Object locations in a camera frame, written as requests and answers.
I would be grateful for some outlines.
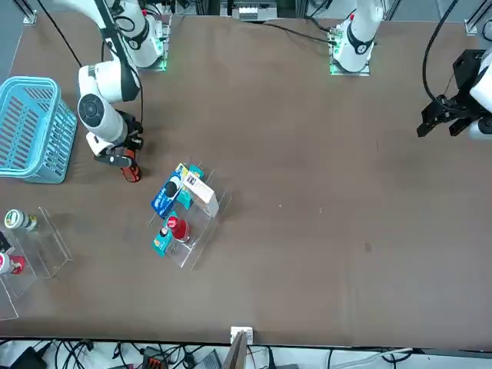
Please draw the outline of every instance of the blue plastic basket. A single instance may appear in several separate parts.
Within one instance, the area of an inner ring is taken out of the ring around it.
[[[50,78],[11,77],[0,87],[0,177],[62,183],[77,117]]]

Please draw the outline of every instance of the white box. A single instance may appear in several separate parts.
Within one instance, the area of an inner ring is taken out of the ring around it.
[[[199,177],[191,173],[191,171],[185,175],[183,185],[188,189],[195,204],[205,213],[211,217],[217,215],[218,202],[214,190],[208,187]]]

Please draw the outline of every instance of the brown tabletop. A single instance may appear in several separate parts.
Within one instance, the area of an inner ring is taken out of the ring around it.
[[[55,14],[83,64],[101,37]],[[304,20],[281,24],[321,36]],[[92,159],[78,127],[63,184],[2,179],[0,202],[44,206],[75,260],[37,283],[2,334],[492,348],[492,145],[417,138],[434,23],[381,26],[369,78],[331,77],[327,46],[229,18],[175,20],[168,71],[142,72],[145,176]],[[474,41],[445,25],[435,94]],[[46,17],[25,27],[13,75],[48,76],[75,110],[78,67]],[[118,105],[139,116],[140,102]],[[202,160],[234,198],[193,271],[152,250],[149,201],[179,161]]]

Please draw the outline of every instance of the red bottle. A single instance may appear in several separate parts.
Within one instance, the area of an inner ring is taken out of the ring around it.
[[[176,240],[180,242],[188,242],[190,239],[190,227],[186,221],[176,217],[169,217],[168,227]]]

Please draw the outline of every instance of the teal package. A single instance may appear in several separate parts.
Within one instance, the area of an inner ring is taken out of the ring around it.
[[[188,169],[191,173],[199,177],[200,179],[203,179],[203,171],[197,167],[196,165],[190,165],[190,168]],[[181,191],[179,191],[178,198],[177,200],[186,208],[189,209],[191,207],[192,199],[191,195],[188,192],[186,188],[182,188]]]
[[[154,238],[154,250],[155,252],[158,253],[158,255],[163,258],[166,255],[166,249],[168,248],[169,244],[172,241],[172,233],[168,230],[168,219],[169,217],[178,217],[176,212],[173,210],[169,216],[166,217],[164,222],[162,223],[162,229],[166,229],[167,233],[163,236],[161,233],[161,230],[159,230],[159,233]]]

